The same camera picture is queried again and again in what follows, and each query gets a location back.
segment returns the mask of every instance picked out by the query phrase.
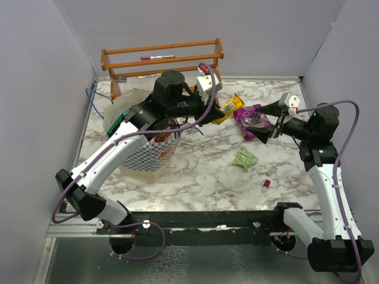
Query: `white bolt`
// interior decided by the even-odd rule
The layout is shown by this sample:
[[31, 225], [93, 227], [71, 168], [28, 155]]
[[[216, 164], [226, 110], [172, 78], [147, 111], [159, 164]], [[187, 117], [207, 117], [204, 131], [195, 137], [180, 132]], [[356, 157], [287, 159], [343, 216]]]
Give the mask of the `white bolt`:
[[97, 227], [97, 229], [102, 229], [102, 228], [104, 227], [104, 223], [101, 222], [101, 221], [98, 221], [98, 222], [96, 223], [96, 227]]
[[148, 229], [150, 227], [150, 221], [149, 220], [144, 220], [143, 222], [145, 224], [142, 224], [142, 227], [144, 227], [145, 229]]

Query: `marble table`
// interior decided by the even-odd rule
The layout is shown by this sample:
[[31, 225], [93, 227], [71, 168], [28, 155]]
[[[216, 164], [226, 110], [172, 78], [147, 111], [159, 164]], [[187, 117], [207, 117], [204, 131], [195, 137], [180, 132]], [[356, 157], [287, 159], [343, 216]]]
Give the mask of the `marble table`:
[[[99, 82], [97, 91], [109, 95], [110, 83]], [[301, 99], [300, 106], [304, 108], [297, 80], [224, 81], [218, 96], [221, 104], [238, 93], [246, 105], [265, 105], [277, 101], [288, 91]], [[106, 98], [94, 98], [100, 112], [109, 103]], [[300, 117], [307, 119], [307, 114]], [[233, 117], [222, 125], [209, 124], [201, 130], [204, 136], [194, 130], [184, 133], [168, 168], [157, 182], [122, 176], [116, 169], [99, 194], [121, 201], [131, 211], [269, 210], [277, 202], [284, 201], [299, 202], [305, 209], [319, 209], [312, 182], [290, 137], [271, 139], [266, 145], [259, 140], [247, 142]], [[102, 119], [92, 108], [78, 163], [105, 141]], [[258, 157], [258, 162], [248, 172], [231, 165], [241, 147]], [[268, 178], [265, 172], [272, 166], [278, 170]], [[271, 184], [263, 191], [262, 185], [267, 178]]]

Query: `pink marker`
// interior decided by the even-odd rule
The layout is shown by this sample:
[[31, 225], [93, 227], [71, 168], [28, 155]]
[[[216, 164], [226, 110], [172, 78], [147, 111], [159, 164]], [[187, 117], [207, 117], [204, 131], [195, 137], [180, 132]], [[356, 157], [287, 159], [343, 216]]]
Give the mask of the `pink marker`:
[[270, 183], [271, 183], [271, 181], [268, 180], [268, 179], [265, 181], [265, 183], [264, 183], [264, 185], [262, 187], [262, 191], [263, 192], [265, 192], [268, 189], [268, 187], [270, 186]]
[[175, 55], [162, 55], [162, 56], [141, 56], [141, 60], [150, 60], [150, 59], [162, 59], [162, 58], [174, 58]]

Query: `blue and white checkered fabric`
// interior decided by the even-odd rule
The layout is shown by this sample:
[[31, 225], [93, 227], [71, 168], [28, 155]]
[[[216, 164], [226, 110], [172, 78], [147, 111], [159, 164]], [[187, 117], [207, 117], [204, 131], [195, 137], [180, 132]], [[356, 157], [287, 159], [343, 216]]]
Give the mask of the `blue and white checkered fabric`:
[[169, 141], [153, 144], [147, 143], [129, 156], [122, 163], [122, 166], [130, 170], [154, 172], [170, 161], [178, 146], [180, 138], [181, 135], [179, 134], [176, 139], [171, 139]]

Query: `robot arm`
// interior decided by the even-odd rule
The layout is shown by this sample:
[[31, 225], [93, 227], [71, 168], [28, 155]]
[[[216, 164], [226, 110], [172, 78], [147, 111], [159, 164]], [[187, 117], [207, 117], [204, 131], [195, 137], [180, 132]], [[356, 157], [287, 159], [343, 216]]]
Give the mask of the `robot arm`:
[[[339, 165], [338, 184], [333, 180], [333, 167], [338, 152], [330, 139], [339, 124], [339, 111], [335, 106], [327, 106], [316, 110], [308, 121], [303, 121], [293, 117], [298, 103], [299, 99], [293, 94], [283, 94], [278, 102], [257, 109], [261, 113], [279, 117], [277, 123], [267, 128], [251, 127], [248, 130], [263, 143], [281, 134], [301, 140], [299, 154], [316, 188], [323, 230], [305, 214], [299, 204], [278, 204], [276, 210], [281, 213], [280, 221], [283, 226], [292, 228], [308, 247], [308, 260], [313, 270], [356, 271], [353, 241], [347, 229], [350, 229], [357, 243], [362, 264], [373, 254], [374, 247], [372, 241], [363, 240], [353, 219]], [[349, 221], [348, 228], [344, 224], [343, 214]]]
[[[215, 91], [222, 88], [217, 77], [214, 83]], [[101, 185], [128, 156], [144, 146], [156, 133], [167, 129], [170, 118], [191, 116], [197, 119], [207, 108], [210, 111], [202, 124], [223, 117], [219, 107], [211, 103], [212, 86], [211, 76], [199, 76], [197, 88], [192, 93], [181, 73], [163, 72], [150, 96], [131, 108], [124, 122], [104, 145], [71, 172], [62, 169], [56, 174], [61, 192], [67, 192], [68, 202], [84, 221], [96, 217], [115, 225], [128, 221], [130, 213], [123, 204], [98, 195]], [[183, 96], [183, 88], [190, 96]], [[136, 132], [148, 130], [156, 133], [150, 131], [149, 134], [135, 135]]]

